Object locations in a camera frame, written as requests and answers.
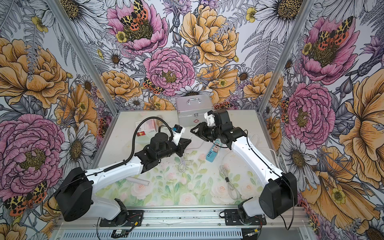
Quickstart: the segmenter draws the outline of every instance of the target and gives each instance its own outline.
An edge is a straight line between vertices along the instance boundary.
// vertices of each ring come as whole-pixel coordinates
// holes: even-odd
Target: white tube
[[[127,181],[130,181],[130,182],[134,182],[134,183],[141,184],[144,186],[149,186],[149,181],[147,181],[147,180],[142,180],[142,179],[135,178],[135,177],[127,177],[126,179],[127,179]]]

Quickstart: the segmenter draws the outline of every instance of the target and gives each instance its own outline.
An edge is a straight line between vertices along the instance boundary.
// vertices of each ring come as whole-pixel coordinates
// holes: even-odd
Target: daisy center
[[[79,6],[73,0],[60,0],[60,3],[69,18],[74,19],[79,15]]]
[[[117,56],[117,55],[113,55],[112,58],[111,58],[111,60],[112,60],[113,63],[119,63],[120,58],[119,58],[119,56]]]
[[[369,228],[368,230],[365,231],[369,239],[372,240],[384,240],[383,234],[375,229],[375,228]]]
[[[277,13],[283,18],[295,18],[302,3],[303,0],[282,0],[277,8]]]
[[[297,125],[299,125],[300,127],[305,127],[307,125],[307,122],[308,122],[307,115],[308,115],[308,113],[303,112],[303,108],[300,108],[299,113],[296,117]]]
[[[293,158],[293,162],[295,163],[296,166],[304,167],[305,160],[304,160],[304,157],[301,154],[301,152],[299,152],[298,150],[293,150],[292,158]]]
[[[291,60],[288,60],[287,63],[285,64],[285,68],[290,68],[292,66]]]
[[[83,150],[83,145],[79,140],[73,142],[71,147],[71,158],[76,160],[81,156],[81,151]]]
[[[88,91],[90,91],[92,89],[92,86],[91,86],[91,83],[90,82],[85,82],[84,83],[84,88]]]
[[[185,96],[195,96],[195,95],[199,95],[197,92],[190,92],[190,93],[187,93]]]
[[[171,71],[168,71],[168,73],[162,72],[161,76],[166,79],[167,83],[174,83],[174,82],[176,82],[176,75],[173,72],[171,72]]]
[[[239,76],[239,78],[240,78],[241,81],[246,80],[247,77],[248,77],[248,74],[246,74],[246,73],[242,73],[242,74],[240,74],[240,76]]]
[[[25,158],[25,161],[20,164],[20,167],[26,170],[29,167],[34,167],[37,170],[40,169],[41,165],[45,162],[46,155],[41,149],[36,148],[31,152],[26,152]]]

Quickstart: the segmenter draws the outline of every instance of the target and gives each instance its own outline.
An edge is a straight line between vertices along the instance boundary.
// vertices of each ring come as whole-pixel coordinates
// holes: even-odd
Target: small box
[[[208,95],[196,95],[176,98],[179,125],[183,127],[196,126],[206,122],[204,113],[213,110],[211,98]]]

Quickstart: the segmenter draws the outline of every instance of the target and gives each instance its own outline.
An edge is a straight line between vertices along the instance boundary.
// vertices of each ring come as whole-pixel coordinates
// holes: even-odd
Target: blue power strip
[[[220,140],[219,140],[219,139],[216,139],[215,144],[221,146],[221,142],[220,142]],[[215,144],[212,146],[212,148],[211,148],[210,151],[208,152],[207,156],[205,157],[205,159],[206,159],[207,161],[209,161],[209,162],[213,162],[214,159],[215,159],[215,157],[216,157],[216,155],[217,155],[217,152],[218,152],[219,147],[216,146]]]

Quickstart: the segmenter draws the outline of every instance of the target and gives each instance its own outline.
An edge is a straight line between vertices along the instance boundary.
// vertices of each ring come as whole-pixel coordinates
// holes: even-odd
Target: black cable
[[[100,237],[99,237],[99,232],[98,232],[99,221],[100,221],[100,218],[97,220],[97,224],[96,224],[96,235],[97,235],[97,238],[98,238],[99,240],[101,240]]]
[[[104,172],[108,172],[109,170],[112,170],[114,168],[117,168],[117,167],[120,167],[122,165],[125,165],[127,164],[131,158],[133,157],[133,154],[135,152],[135,138],[136,138],[136,134],[137,134],[137,131],[139,130],[139,128],[141,127],[141,125],[143,123],[145,123],[146,121],[150,120],[150,119],[157,119],[159,121],[161,121],[162,123],[165,124],[165,126],[168,128],[169,132],[170,132],[170,139],[173,139],[173,133],[172,133],[172,128],[161,118],[159,117],[149,117],[149,118],[146,118],[144,119],[143,121],[141,121],[141,123],[137,126],[135,132],[133,133],[133,138],[132,138],[132,150],[131,150],[131,154],[129,155],[129,157],[126,159],[126,160],[123,160],[122,162],[120,163],[116,163],[115,165],[113,166],[110,166],[110,167],[107,167],[106,169],[104,169]]]
[[[214,143],[214,145],[216,145],[216,146],[218,146],[218,147],[221,147],[221,148],[228,148],[228,147],[222,147],[222,146],[219,146],[219,145],[217,145],[216,143]]]
[[[88,175],[85,175],[84,177],[81,177],[81,178],[78,178],[78,179],[76,179],[76,180],[73,180],[72,182],[70,182],[70,183],[68,183],[68,184],[65,184],[64,186],[60,186],[60,188],[57,189],[57,190],[55,191],[55,193],[52,194],[52,195],[48,198],[48,201],[47,201],[48,207],[49,207],[50,209],[52,209],[52,210],[55,210],[55,211],[61,211],[60,209],[54,209],[54,208],[52,208],[52,207],[49,205],[49,200],[51,200],[51,198],[56,194],[56,192],[61,191],[63,188],[65,188],[66,186],[70,185],[70,184],[73,183],[73,182],[79,181],[79,180],[84,179],[84,178],[86,178],[86,177],[88,177],[88,176],[91,176],[91,175],[97,175],[97,174],[102,173],[102,172],[103,172],[103,171],[95,172],[95,173],[92,173],[92,174],[88,174]]]
[[[278,176],[279,178],[281,178],[284,182],[285,182],[285,184],[289,187],[289,189],[290,189],[290,191],[291,191],[291,194],[292,194],[292,219],[291,219],[291,223],[289,224],[289,227],[287,228],[287,226],[285,225],[285,221],[284,221],[284,225],[285,225],[285,229],[286,230],[289,230],[290,228],[291,228],[291,226],[292,226],[292,223],[293,223],[293,218],[295,217],[295,198],[293,197],[293,191],[292,191],[292,189],[291,189],[291,187],[289,186],[289,184],[286,182],[286,180],[284,180],[284,178],[282,178],[281,176],[279,176],[277,173],[275,173],[273,170],[272,170],[272,168],[266,163],[266,162],[264,162],[264,160],[259,156],[259,155],[257,155],[256,153],[255,153],[255,151],[252,149],[252,147],[251,147],[251,145],[249,144],[249,142],[248,142],[248,130],[246,130],[245,129],[245,131],[247,131],[247,135],[246,135],[246,138],[247,138],[247,143],[248,143],[248,146],[250,147],[250,149],[252,150],[252,152],[258,157],[258,158],[260,158],[260,160],[261,161],[263,161],[263,163],[276,175],[276,176]]]

